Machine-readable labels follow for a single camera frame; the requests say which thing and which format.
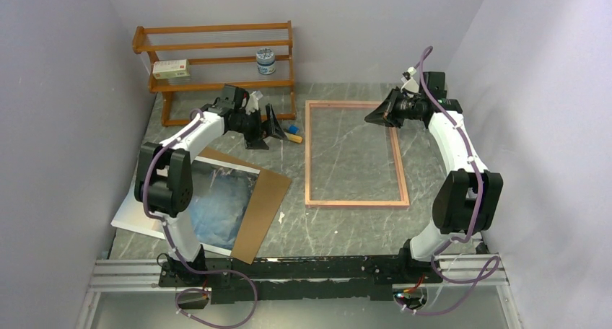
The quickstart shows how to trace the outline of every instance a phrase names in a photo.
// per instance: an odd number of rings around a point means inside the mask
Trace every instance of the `white wall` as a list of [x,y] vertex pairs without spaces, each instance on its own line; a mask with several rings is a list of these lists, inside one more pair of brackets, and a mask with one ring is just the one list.
[[301,82],[396,82],[432,44],[449,64],[482,0],[110,0],[136,26],[292,21]]
[[447,70],[527,328],[612,323],[612,0],[484,0]]
[[108,0],[0,0],[0,29],[0,328],[72,328],[152,96]]

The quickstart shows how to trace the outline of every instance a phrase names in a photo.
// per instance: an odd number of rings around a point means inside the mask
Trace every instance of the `gray marble surface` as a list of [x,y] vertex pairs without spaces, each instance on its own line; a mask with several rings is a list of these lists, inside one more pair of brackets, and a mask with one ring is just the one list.
[[[382,101],[389,84],[297,84],[297,118],[292,123],[304,131],[306,100]],[[262,90],[263,103],[276,113],[288,112],[289,89]],[[178,95],[171,117],[185,118],[193,108],[211,102],[217,92],[184,92]],[[162,102],[157,97],[144,141],[161,141],[180,127],[161,127]],[[312,114],[313,199],[398,200],[398,184],[386,128],[367,125],[367,110],[316,110]],[[407,209],[306,208],[305,148],[278,139],[266,139],[270,150],[246,150],[242,136],[230,132],[210,147],[286,175],[292,184],[259,250],[260,257],[395,254],[408,238],[428,224],[432,202],[445,174],[436,141],[423,123],[406,121],[398,130],[403,170],[408,185]],[[111,259],[155,258],[166,252],[166,243],[122,229]],[[471,245],[453,245],[449,253],[473,253]]]

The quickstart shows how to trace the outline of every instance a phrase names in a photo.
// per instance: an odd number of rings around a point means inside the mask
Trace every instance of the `wooden shelf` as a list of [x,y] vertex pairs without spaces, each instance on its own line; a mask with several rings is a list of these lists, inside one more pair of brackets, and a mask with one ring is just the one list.
[[[279,30],[287,30],[279,35]],[[265,36],[267,31],[273,34]],[[278,114],[278,119],[295,119],[295,76],[293,69],[293,32],[291,21],[286,23],[271,24],[246,24],[246,25],[215,25],[215,26],[190,26],[190,27],[154,27],[144,28],[138,26],[132,40],[134,53],[146,52],[151,62],[160,61],[158,52],[173,51],[201,51],[210,49],[232,49],[232,48],[260,48],[260,47],[287,47],[286,55],[277,55],[276,61],[287,61],[288,73],[286,79],[278,79],[278,76],[261,76],[261,79],[236,80],[228,78],[227,81],[219,80],[208,82],[203,78],[206,76],[192,76],[187,80],[158,80],[151,74],[149,76],[149,91],[161,92],[164,97],[162,109],[163,126],[184,126],[189,120],[170,120],[170,110],[174,101],[174,92],[182,91],[204,91],[221,89],[225,84],[231,84],[245,89],[257,89],[261,87],[291,87],[291,112]],[[227,65],[236,63],[254,63],[255,56],[233,56],[215,58],[188,58],[192,71],[201,65]]]

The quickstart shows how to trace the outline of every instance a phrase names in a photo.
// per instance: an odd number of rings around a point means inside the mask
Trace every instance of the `white box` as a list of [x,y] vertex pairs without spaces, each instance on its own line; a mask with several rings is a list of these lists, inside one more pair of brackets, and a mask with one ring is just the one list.
[[187,60],[158,61],[153,64],[155,79],[181,78],[189,75]]

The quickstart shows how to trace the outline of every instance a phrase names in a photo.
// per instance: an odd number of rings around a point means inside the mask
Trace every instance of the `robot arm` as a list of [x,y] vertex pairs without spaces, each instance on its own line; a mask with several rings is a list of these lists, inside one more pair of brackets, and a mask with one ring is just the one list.
[[446,98],[445,74],[427,72],[423,75],[424,84],[447,114],[456,121],[456,126],[426,97],[423,87],[419,88],[414,80],[416,69],[412,67],[404,73],[404,85],[392,89],[385,101],[365,117],[368,123],[396,128],[403,125],[404,119],[420,120],[440,148],[447,177],[434,200],[432,220],[419,235],[410,239],[411,257],[418,261],[430,260],[435,251],[451,237],[465,238],[478,190],[476,175],[470,166],[472,159],[484,181],[484,192],[473,233],[491,226],[503,186],[502,176],[488,171],[477,153],[468,155],[465,144],[473,150],[471,140],[467,133],[464,133],[464,141],[457,131],[457,127],[463,129],[463,110],[457,100]]
[[147,201],[156,218],[163,219],[164,233],[169,233],[174,242],[169,252],[173,260],[179,260],[175,253],[179,250],[187,262],[197,263],[196,268],[205,268],[204,250],[193,231],[190,215],[182,214],[193,195],[191,163],[208,144],[228,131],[242,133],[247,149],[268,149],[263,140],[267,136],[286,139],[271,105],[266,106],[266,112],[268,119],[261,122],[257,100],[244,89],[225,85],[222,96],[192,114],[192,121],[174,136],[159,144],[145,143],[141,147],[134,196],[138,201],[143,200],[147,172],[154,157],[163,152],[150,175]]

